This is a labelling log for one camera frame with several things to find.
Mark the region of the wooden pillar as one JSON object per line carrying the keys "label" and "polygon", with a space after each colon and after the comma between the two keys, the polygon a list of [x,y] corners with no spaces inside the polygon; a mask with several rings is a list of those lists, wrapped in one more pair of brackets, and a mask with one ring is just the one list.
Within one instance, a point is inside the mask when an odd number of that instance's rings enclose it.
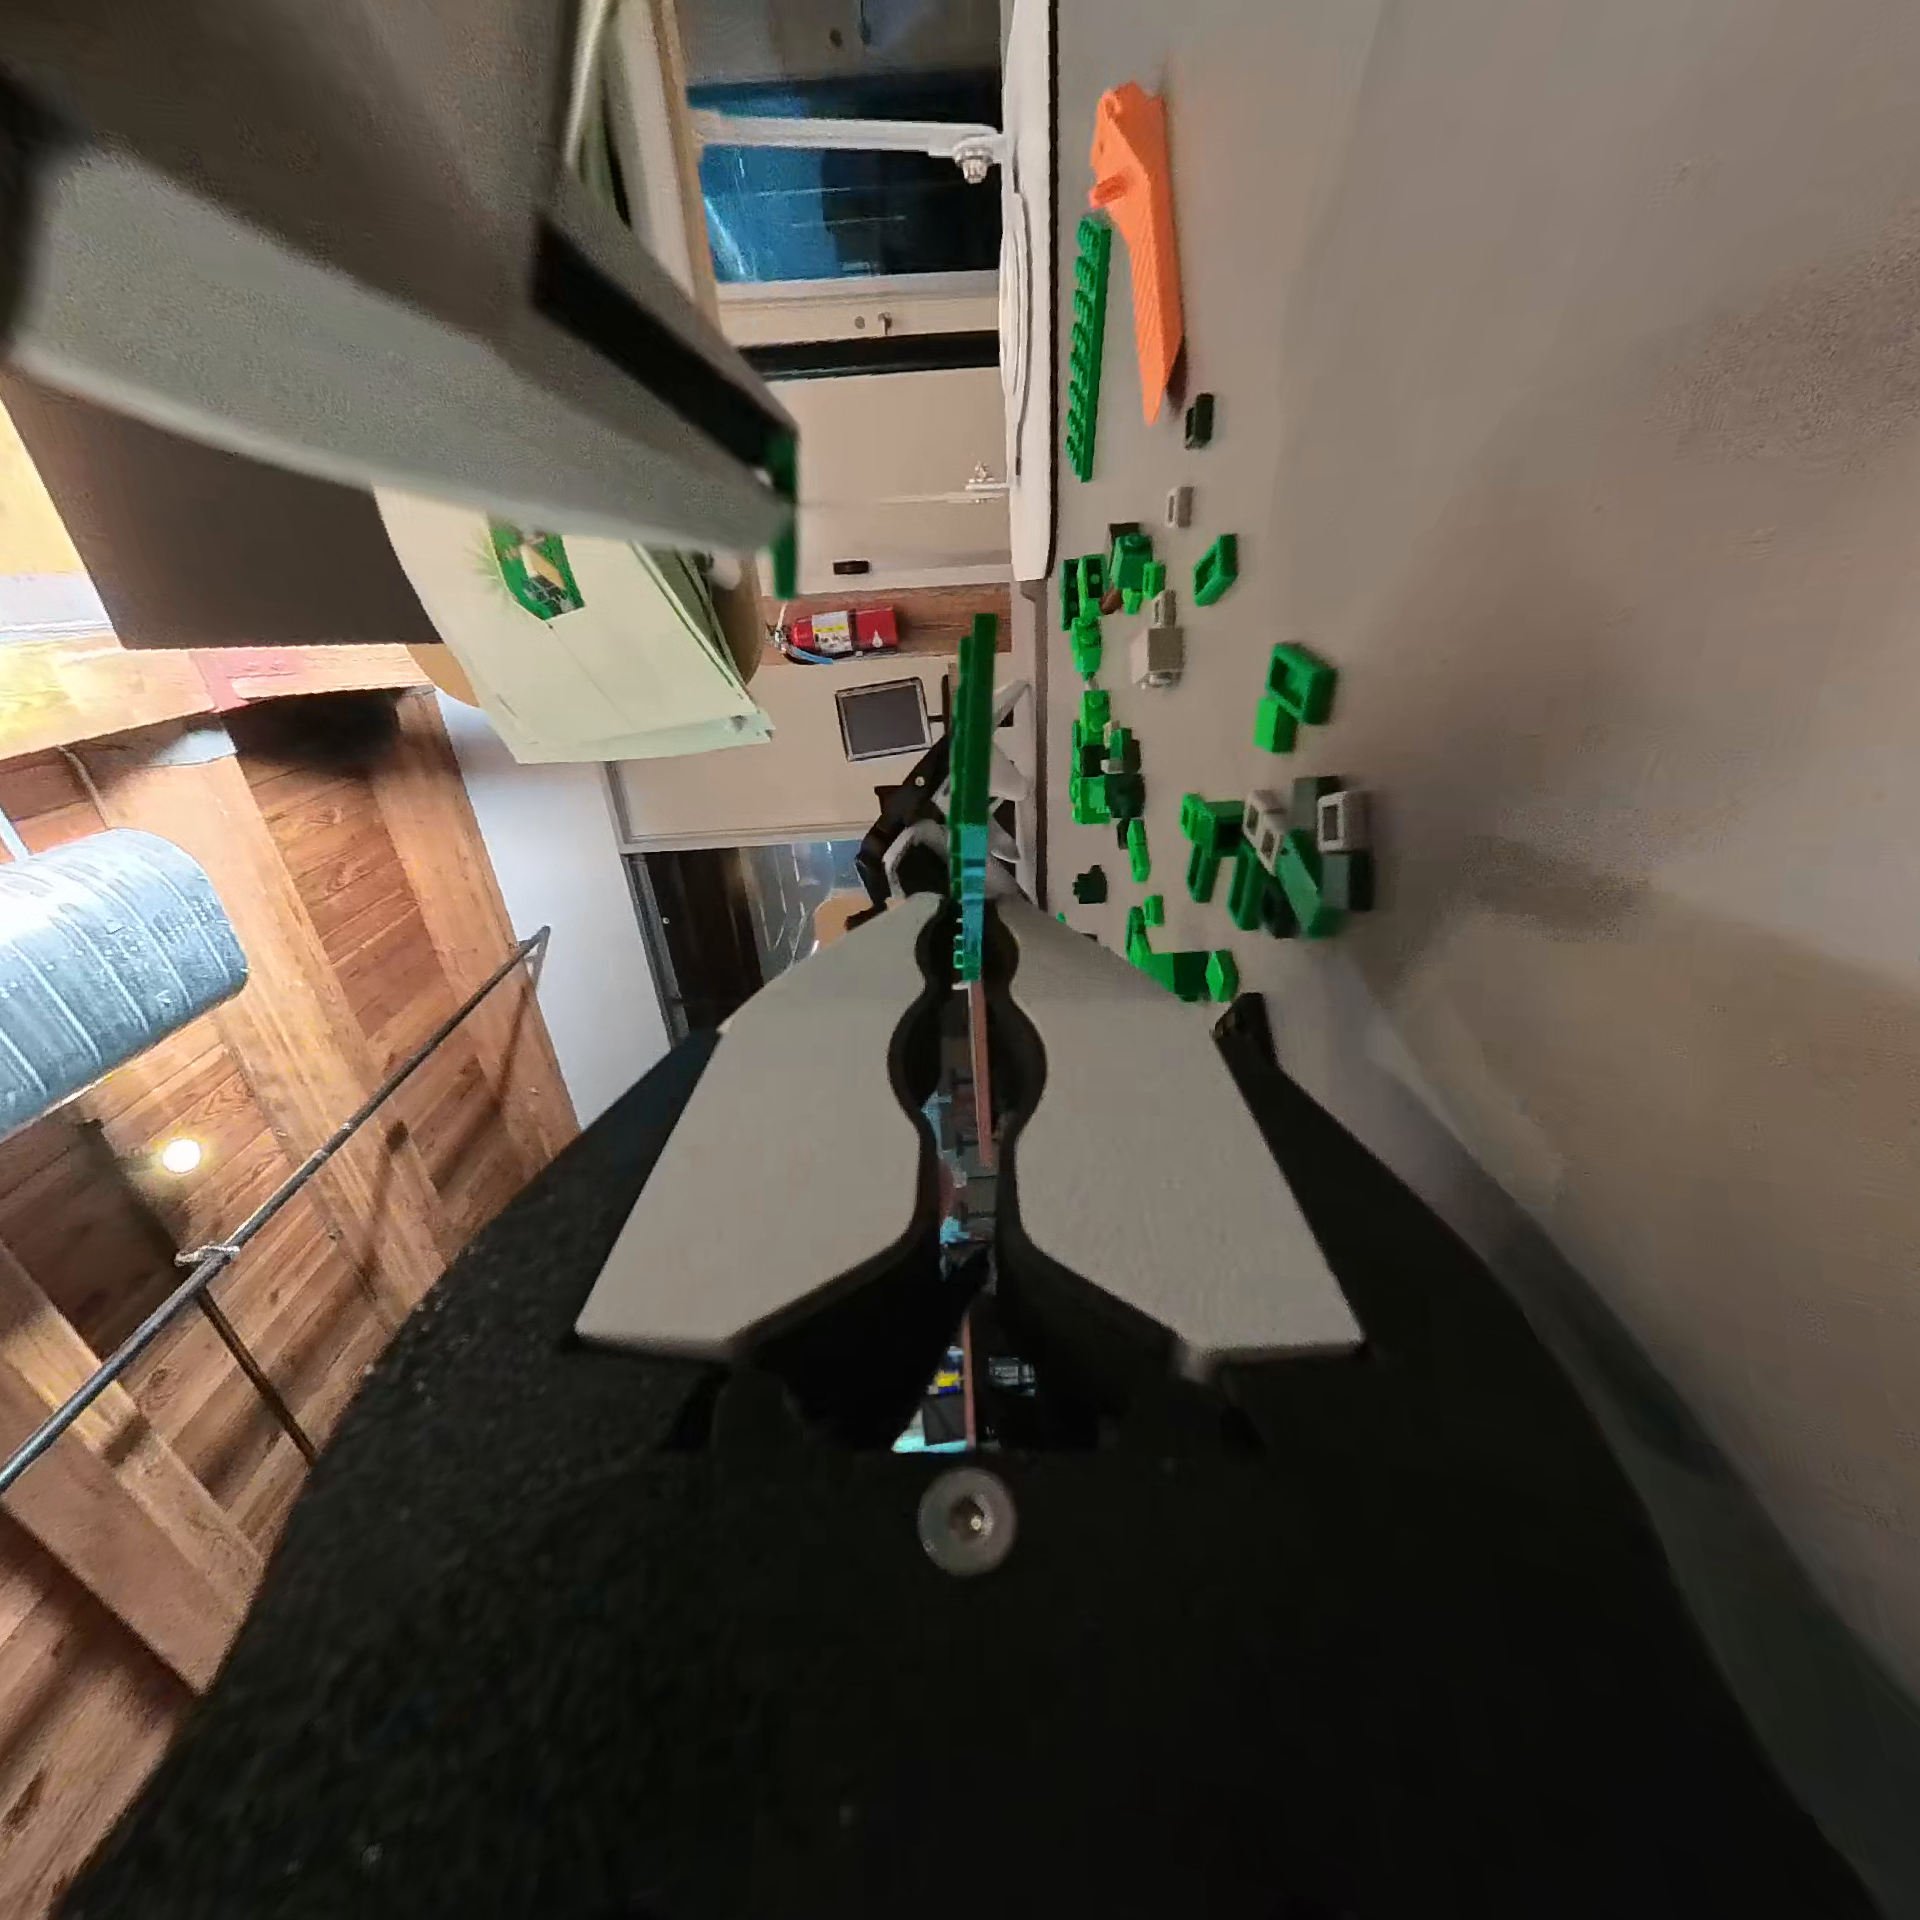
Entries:
{"label": "wooden pillar", "polygon": [[[783,661],[770,639],[782,613],[889,608],[896,613],[896,657],[918,661],[950,655],[977,614],[997,614],[998,648],[1007,650],[1022,602],[1007,582],[842,591],[825,601],[778,601],[746,582],[716,594],[745,679],[758,664]],[[436,641],[423,648],[391,641],[128,648],[104,636],[17,639],[2,650],[2,754],[47,751],[273,700],[420,685],[472,704],[465,671]]]}

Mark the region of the open instruction booklet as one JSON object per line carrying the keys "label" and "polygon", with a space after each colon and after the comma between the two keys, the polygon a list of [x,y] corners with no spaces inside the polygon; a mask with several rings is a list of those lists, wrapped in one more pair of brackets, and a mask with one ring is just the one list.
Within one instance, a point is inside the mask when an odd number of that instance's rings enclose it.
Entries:
{"label": "open instruction booklet", "polygon": [[436,636],[426,677],[521,762],[765,745],[702,559],[383,487],[374,506]]}

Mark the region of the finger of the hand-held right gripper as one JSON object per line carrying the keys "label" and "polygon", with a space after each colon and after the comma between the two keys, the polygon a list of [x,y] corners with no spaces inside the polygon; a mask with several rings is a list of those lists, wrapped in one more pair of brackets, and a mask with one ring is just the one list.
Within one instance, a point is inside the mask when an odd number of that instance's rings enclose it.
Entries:
{"label": "finger of the hand-held right gripper", "polygon": [[5,70],[278,223],[391,197],[514,228],[559,135],[580,4],[5,1]]}
{"label": "finger of the hand-held right gripper", "polygon": [[768,552],[762,448],[798,428],[670,277],[639,261],[632,286],[604,238],[558,180],[504,316],[457,327],[5,87],[5,368],[350,489]]}

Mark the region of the green lego baseplate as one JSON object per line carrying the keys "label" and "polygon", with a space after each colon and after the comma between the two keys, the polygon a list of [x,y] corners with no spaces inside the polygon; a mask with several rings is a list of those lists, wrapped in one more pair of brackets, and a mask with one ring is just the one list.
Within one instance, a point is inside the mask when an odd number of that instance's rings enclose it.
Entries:
{"label": "green lego baseplate", "polygon": [[954,655],[948,754],[950,972],[967,997],[969,1038],[988,1040],[984,967],[988,869],[992,854],[992,734],[998,622],[975,614]]}

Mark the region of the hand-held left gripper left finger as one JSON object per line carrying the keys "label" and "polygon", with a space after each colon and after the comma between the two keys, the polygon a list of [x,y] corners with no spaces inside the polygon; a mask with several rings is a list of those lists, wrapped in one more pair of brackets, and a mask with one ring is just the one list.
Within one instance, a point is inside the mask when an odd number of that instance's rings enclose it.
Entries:
{"label": "hand-held left gripper left finger", "polygon": [[721,1026],[574,1322],[600,1350],[735,1360],[809,1306],[940,1261],[940,1154],[906,1038],[942,895],[881,906]]}

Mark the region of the black flat panel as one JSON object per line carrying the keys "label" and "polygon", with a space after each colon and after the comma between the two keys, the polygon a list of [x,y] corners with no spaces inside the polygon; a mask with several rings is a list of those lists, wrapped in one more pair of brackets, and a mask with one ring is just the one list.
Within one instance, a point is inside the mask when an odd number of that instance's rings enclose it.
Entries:
{"label": "black flat panel", "polygon": [[436,645],[370,492],[2,373],[7,413],[130,648]]}

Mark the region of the red fire extinguisher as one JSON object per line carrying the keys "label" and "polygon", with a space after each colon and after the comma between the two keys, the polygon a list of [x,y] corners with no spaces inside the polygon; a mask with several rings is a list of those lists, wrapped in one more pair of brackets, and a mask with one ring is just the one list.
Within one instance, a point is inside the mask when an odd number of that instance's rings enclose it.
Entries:
{"label": "red fire extinguisher", "polygon": [[900,650],[890,605],[815,608],[782,605],[770,629],[778,655],[796,664],[838,664],[863,655]]}

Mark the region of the orange brick separator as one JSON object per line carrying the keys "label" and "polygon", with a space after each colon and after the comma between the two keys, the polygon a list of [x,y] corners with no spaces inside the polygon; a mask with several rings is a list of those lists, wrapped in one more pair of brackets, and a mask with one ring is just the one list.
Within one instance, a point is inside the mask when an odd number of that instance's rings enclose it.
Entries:
{"label": "orange brick separator", "polygon": [[1184,353],[1184,278],[1162,98],[1136,80],[1095,106],[1088,202],[1110,217],[1128,261],[1143,420],[1152,425]]}

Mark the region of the pile of small lego pieces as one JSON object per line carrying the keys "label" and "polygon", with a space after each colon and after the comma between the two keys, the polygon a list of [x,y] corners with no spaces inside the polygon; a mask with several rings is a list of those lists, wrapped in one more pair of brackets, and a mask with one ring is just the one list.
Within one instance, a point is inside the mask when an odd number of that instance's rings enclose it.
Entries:
{"label": "pile of small lego pieces", "polygon": [[[1079,700],[1065,758],[1065,794],[1073,825],[1110,828],[1136,886],[1152,877],[1145,830],[1145,754],[1133,726],[1118,720],[1100,681],[1103,624],[1145,614],[1170,588],[1168,564],[1137,520],[1114,520],[1103,551],[1068,557],[1061,576],[1062,630]],[[1336,700],[1336,669],[1297,641],[1278,641],[1255,705],[1255,746],[1287,757],[1303,734],[1322,726]],[[1255,785],[1242,799],[1199,792],[1180,798],[1185,847],[1184,888],[1207,904],[1226,882],[1224,910],[1241,933],[1284,941],[1336,934],[1376,906],[1376,847],[1368,798],[1341,774],[1303,774],[1287,790]],[[1232,949],[1159,949],[1166,898],[1143,893],[1124,911],[1119,952],[1185,1004],[1226,1006],[1241,991]]]}

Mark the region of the narrow green lego plate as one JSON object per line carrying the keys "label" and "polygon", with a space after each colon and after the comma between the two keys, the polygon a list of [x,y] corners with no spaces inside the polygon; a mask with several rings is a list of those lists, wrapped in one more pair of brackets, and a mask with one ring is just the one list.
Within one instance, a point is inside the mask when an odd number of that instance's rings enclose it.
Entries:
{"label": "narrow green lego plate", "polygon": [[1072,478],[1085,485],[1097,454],[1097,408],[1106,345],[1106,309],[1112,264],[1112,225],[1100,212],[1082,214],[1073,231],[1072,312],[1062,400],[1062,452]]}

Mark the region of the small tablet on stand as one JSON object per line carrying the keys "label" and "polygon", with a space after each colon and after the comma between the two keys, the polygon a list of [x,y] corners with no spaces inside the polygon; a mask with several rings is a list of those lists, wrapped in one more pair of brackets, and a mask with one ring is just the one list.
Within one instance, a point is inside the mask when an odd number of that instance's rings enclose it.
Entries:
{"label": "small tablet on stand", "polygon": [[837,688],[831,709],[842,757],[850,762],[918,758],[932,745],[920,677]]}

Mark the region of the white book stand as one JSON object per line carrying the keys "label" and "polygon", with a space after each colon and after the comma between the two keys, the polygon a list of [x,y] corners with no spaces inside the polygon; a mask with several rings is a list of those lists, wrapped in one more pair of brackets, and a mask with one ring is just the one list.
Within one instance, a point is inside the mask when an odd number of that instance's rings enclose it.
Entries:
{"label": "white book stand", "polygon": [[[800,431],[790,601],[1034,584],[1054,546],[1055,4],[580,4],[564,156]],[[998,73],[998,126],[740,117],[698,82]],[[703,146],[913,153],[998,189],[994,271],[719,280]]]}

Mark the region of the black metal rod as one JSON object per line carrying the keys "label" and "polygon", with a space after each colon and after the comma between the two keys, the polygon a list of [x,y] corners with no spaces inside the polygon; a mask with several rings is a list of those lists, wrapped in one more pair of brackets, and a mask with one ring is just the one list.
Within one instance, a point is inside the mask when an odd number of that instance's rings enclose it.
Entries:
{"label": "black metal rod", "polygon": [[374,1089],[338,1125],[326,1138],[305,1154],[295,1170],[231,1231],[228,1239],[210,1240],[194,1252],[183,1255],[183,1280],[132,1328],[132,1332],[101,1360],[81,1382],[69,1391],[55,1408],[34,1426],[26,1437],[7,1457],[2,1470],[2,1492],[8,1495],[17,1484],[41,1464],[55,1447],[80,1426],[80,1417],[104,1401],[109,1384],[118,1384],[130,1366],[142,1360],[166,1329],[186,1316],[186,1309],[199,1309],[199,1318],[213,1328],[214,1337],[228,1352],[228,1360],[239,1369],[241,1377],[253,1390],[255,1401],[271,1414],[276,1429],[295,1441],[302,1460],[317,1457],[317,1445],[302,1429],[288,1399],[276,1382],[265,1374],[250,1346],[238,1334],[231,1316],[213,1297],[214,1281],[238,1263],[239,1255],[250,1240],[263,1233],[273,1217],[286,1212],[317,1177],[352,1144],[392,1096],[407,1087],[413,1077],[441,1050],[441,1046],[484,1008],[488,997],[517,972],[527,969],[540,973],[546,949],[552,940],[552,928],[542,924],[533,934],[518,940],[510,954],[493,967],[493,972],[462,999],[454,1009],[409,1053],[404,1055]]}

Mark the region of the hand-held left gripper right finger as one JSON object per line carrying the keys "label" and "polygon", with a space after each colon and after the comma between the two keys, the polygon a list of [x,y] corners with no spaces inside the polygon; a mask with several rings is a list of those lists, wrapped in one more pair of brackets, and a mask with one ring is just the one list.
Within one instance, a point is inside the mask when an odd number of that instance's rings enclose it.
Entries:
{"label": "hand-held left gripper right finger", "polygon": [[1199,1009],[1031,902],[998,925],[1040,1044],[1014,1136],[1034,1252],[1162,1328],[1180,1361],[1356,1352],[1359,1321]]}

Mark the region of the large blue-lit window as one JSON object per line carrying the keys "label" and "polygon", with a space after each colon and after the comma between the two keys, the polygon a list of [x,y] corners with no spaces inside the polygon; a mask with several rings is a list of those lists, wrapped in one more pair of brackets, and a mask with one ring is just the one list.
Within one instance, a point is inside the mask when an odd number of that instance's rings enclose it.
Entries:
{"label": "large blue-lit window", "polygon": [[[698,82],[694,110],[740,117],[863,117],[1001,124],[988,66],[817,80]],[[948,159],[881,151],[703,146],[698,180],[719,280],[896,278],[994,271],[1001,202]]]}

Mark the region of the silver ventilation duct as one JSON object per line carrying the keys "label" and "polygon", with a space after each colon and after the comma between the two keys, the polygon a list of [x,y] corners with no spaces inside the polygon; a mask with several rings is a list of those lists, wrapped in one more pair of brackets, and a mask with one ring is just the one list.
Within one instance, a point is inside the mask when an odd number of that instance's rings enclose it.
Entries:
{"label": "silver ventilation duct", "polygon": [[248,958],[204,866],[106,830],[2,869],[2,1136],[236,999]]}

